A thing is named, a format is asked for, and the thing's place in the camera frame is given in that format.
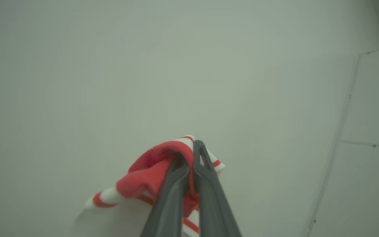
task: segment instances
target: red and white striped cloth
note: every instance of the red and white striped cloth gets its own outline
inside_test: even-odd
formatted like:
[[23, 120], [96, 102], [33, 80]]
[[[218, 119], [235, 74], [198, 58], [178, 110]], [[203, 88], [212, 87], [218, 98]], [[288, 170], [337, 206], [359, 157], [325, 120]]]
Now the red and white striped cloth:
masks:
[[[170, 162], [179, 152], [191, 167], [190, 191], [184, 197], [183, 236], [198, 236], [198, 201], [192, 175], [194, 140], [194, 136], [187, 135], [146, 151], [115, 186], [86, 202], [85, 209], [75, 220], [72, 235], [138, 237], [154, 204], [153, 197], [157, 197]], [[225, 165], [207, 151], [219, 174]]]

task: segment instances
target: white panel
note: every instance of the white panel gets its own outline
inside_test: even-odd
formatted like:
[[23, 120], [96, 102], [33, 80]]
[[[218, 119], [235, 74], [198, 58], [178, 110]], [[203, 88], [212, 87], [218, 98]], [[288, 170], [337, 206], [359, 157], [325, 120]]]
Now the white panel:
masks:
[[343, 140], [379, 144], [379, 51], [362, 57]]
[[311, 237], [379, 237], [379, 147], [340, 144]]

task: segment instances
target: white surface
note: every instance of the white surface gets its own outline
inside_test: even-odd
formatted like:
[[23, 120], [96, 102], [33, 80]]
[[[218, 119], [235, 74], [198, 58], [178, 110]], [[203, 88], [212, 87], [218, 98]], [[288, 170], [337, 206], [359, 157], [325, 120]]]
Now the white surface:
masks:
[[341, 143], [310, 237], [379, 236], [379, 147]]
[[67, 235], [188, 133], [227, 165], [244, 236], [300, 236], [356, 57], [378, 48], [367, 1], [0, 2], [0, 236]]
[[362, 56], [342, 139], [379, 144], [379, 51]]

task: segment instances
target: cloth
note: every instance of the cloth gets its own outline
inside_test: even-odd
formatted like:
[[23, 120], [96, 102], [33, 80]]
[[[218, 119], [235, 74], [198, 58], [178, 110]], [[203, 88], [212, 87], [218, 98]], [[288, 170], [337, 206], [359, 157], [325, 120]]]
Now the cloth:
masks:
[[[189, 192], [184, 197], [184, 236], [198, 236], [198, 199], [193, 184], [194, 136], [187, 135], [159, 144], [142, 154], [116, 185], [92, 196], [77, 217], [73, 236], [138, 237], [160, 192], [176, 153], [190, 166]], [[208, 149], [217, 174], [225, 165]]]

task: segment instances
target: white wall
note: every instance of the white wall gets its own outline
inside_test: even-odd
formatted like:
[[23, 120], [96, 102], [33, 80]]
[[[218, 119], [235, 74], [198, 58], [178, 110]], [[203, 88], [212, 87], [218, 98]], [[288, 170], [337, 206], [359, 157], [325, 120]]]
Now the white wall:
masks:
[[311, 237], [379, 236], [379, 51], [361, 56]]
[[188, 133], [244, 236], [300, 236], [368, 1], [0, 1], [0, 236], [62, 236], [146, 149]]

